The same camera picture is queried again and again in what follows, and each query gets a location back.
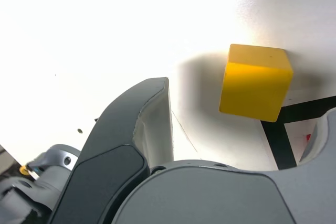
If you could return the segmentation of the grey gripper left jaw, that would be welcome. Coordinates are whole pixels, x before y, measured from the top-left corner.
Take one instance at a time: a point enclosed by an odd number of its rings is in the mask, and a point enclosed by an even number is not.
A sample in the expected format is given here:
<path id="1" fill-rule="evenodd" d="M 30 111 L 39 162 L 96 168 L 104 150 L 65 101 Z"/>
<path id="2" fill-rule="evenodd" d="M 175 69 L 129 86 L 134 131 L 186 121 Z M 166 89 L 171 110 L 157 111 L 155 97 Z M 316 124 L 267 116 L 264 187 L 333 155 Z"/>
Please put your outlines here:
<path id="1" fill-rule="evenodd" d="M 169 80 L 146 79 L 98 118 L 50 223 L 111 223 L 127 196 L 173 160 Z"/>

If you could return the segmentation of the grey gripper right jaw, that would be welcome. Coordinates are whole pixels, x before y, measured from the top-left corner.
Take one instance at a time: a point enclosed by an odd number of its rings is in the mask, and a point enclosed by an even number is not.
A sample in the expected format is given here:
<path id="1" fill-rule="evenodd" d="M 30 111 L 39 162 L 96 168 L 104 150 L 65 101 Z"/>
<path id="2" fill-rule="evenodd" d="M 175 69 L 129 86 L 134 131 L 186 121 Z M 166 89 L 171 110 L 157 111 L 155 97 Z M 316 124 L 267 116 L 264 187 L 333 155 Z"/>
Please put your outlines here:
<path id="1" fill-rule="evenodd" d="M 175 162 L 133 190 L 113 223 L 335 223 L 335 110 L 319 119 L 297 167 Z"/>

